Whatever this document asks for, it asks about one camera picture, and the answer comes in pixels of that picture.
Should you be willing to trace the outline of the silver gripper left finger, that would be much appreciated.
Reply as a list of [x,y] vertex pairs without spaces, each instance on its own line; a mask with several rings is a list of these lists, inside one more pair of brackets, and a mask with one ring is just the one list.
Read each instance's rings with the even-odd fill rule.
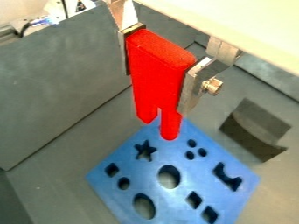
[[130,66],[127,58],[127,37],[146,28],[146,25],[139,22],[137,9],[133,0],[105,0],[110,13],[117,23],[118,42],[121,48],[122,72],[130,75]]

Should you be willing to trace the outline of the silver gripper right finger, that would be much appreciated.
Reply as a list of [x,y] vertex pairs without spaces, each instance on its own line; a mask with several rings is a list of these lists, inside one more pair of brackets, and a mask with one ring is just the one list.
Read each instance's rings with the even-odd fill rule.
[[219,93],[223,82],[217,79],[217,75],[235,64],[242,51],[219,38],[210,37],[206,53],[207,56],[197,61],[185,75],[178,103],[178,111],[183,115],[194,109],[206,93]]

